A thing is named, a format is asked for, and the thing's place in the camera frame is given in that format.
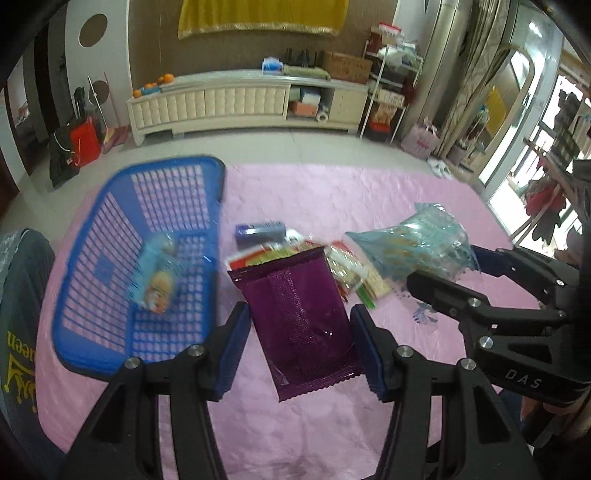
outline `yellow curtain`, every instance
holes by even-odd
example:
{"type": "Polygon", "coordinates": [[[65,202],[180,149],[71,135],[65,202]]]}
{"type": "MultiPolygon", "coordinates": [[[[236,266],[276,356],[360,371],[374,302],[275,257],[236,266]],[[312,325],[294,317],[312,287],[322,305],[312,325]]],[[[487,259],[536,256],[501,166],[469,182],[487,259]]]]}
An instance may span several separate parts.
{"type": "Polygon", "coordinates": [[[179,39],[227,30],[337,35],[349,0],[183,0],[179,39]]]}

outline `brown wall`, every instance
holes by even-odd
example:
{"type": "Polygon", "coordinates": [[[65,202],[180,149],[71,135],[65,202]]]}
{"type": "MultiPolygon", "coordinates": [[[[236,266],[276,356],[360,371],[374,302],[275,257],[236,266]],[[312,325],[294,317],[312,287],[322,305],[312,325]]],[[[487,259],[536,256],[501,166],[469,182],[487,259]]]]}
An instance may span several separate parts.
{"type": "Polygon", "coordinates": [[[396,0],[349,0],[347,20],[337,37],[233,31],[179,40],[182,3],[183,0],[130,0],[129,62],[134,88],[154,82],[163,73],[257,69],[264,57],[281,57],[289,47],[294,51],[329,50],[361,55],[369,29],[380,21],[391,22],[396,6],[396,0]]]}

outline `toilet paper roll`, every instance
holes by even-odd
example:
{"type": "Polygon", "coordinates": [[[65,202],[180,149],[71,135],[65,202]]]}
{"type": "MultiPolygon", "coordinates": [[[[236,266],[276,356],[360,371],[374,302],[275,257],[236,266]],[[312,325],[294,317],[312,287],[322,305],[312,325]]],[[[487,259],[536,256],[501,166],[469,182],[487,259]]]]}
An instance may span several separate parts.
{"type": "Polygon", "coordinates": [[[321,110],[320,112],[318,112],[316,114],[316,121],[317,122],[320,122],[321,124],[323,124],[323,123],[326,123],[328,120],[329,120],[329,114],[326,111],[321,110]]]}

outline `red bag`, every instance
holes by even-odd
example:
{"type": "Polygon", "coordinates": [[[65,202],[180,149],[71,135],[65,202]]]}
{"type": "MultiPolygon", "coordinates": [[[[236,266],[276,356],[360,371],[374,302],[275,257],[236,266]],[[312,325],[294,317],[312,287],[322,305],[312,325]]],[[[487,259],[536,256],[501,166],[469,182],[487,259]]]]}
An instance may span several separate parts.
{"type": "Polygon", "coordinates": [[[100,144],[92,118],[88,117],[86,122],[70,131],[70,139],[74,149],[72,163],[76,167],[83,167],[99,158],[100,144]]]}

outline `curtain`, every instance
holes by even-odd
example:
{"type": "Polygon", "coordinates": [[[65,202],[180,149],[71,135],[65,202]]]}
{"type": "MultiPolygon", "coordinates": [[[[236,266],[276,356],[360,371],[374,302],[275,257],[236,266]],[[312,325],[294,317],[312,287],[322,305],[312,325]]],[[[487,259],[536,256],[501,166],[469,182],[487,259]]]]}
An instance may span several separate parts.
{"type": "Polygon", "coordinates": [[[183,0],[179,39],[227,30],[337,35],[349,0],[183,0]]]}
{"type": "Polygon", "coordinates": [[[441,129],[441,144],[436,151],[440,157],[444,157],[452,149],[457,140],[455,130],[460,127],[459,121],[472,95],[485,79],[487,72],[494,71],[494,68],[490,69],[493,63],[498,62],[495,55],[505,30],[509,0],[478,0],[474,8],[477,9],[476,19],[471,28],[465,73],[460,91],[441,129]]]}

